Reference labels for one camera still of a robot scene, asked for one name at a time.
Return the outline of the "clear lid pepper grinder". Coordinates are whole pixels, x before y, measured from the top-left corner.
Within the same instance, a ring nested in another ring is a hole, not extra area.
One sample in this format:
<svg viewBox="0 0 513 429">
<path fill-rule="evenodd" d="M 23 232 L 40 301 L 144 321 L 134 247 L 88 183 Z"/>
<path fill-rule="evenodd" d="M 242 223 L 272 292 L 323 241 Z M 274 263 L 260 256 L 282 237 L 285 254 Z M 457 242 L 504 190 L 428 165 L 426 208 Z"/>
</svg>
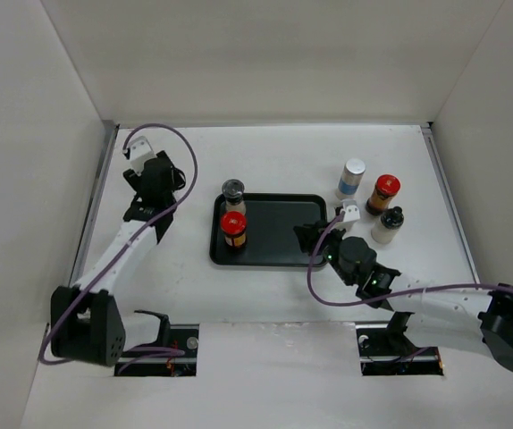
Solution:
<svg viewBox="0 0 513 429">
<path fill-rule="evenodd" d="M 225 212 L 246 213 L 244 201 L 244 183 L 239 179 L 229 179 L 222 185 L 222 195 L 225 200 Z"/>
</svg>

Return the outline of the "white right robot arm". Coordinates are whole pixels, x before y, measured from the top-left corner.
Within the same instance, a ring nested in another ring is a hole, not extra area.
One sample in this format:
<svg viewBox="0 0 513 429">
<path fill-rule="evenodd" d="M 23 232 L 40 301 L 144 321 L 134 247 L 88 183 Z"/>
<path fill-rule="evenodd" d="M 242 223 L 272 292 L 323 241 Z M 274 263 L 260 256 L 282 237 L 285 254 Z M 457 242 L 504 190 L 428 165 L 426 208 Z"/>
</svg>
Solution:
<svg viewBox="0 0 513 429">
<path fill-rule="evenodd" d="M 346 236 L 338 218 L 297 226 L 300 250 L 322 255 L 340 280 L 355 288 L 347 307 L 391 312 L 387 347 L 404 358 L 445 347 L 493 359 L 513 373 L 513 286 L 499 283 L 433 285 L 382 265 L 359 237 Z"/>
</svg>

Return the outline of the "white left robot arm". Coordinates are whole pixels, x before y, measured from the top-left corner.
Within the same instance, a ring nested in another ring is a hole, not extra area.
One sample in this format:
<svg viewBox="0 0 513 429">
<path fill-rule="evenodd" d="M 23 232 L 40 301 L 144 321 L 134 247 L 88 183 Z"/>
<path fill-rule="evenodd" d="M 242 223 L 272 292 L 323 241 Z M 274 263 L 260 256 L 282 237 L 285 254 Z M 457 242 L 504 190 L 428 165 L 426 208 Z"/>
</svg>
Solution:
<svg viewBox="0 0 513 429">
<path fill-rule="evenodd" d="M 123 353 L 162 356 L 171 346 L 167 315 L 136 310 L 121 315 L 115 292 L 129 286 L 133 274 L 173 221 L 175 191 L 186 181 L 164 152 L 150 152 L 123 174 L 134 190 L 120 230 L 97 263 L 72 286 L 51 297 L 47 336 L 57 358 L 115 366 Z"/>
</svg>

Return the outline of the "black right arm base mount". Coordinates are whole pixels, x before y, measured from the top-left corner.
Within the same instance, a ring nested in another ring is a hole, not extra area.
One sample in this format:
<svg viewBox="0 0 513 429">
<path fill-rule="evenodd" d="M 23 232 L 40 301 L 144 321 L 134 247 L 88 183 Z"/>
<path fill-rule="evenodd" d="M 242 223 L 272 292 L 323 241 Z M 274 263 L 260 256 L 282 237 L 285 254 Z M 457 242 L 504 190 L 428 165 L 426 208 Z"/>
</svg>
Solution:
<svg viewBox="0 0 513 429">
<path fill-rule="evenodd" d="M 418 348 L 404 335 L 406 316 L 389 322 L 356 324 L 360 371 L 363 376 L 443 376 L 435 347 Z"/>
</svg>

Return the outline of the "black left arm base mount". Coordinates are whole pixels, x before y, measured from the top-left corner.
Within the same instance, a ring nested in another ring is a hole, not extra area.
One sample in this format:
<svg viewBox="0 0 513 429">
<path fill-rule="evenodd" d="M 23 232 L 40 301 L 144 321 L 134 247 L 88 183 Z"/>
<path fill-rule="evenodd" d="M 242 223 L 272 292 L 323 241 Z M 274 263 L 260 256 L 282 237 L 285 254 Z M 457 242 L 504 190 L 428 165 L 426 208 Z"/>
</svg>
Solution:
<svg viewBox="0 0 513 429">
<path fill-rule="evenodd" d="M 166 314 L 139 310 L 124 320 L 126 345 L 117 377 L 192 377 L 197 374 L 200 329 L 172 324 Z"/>
</svg>

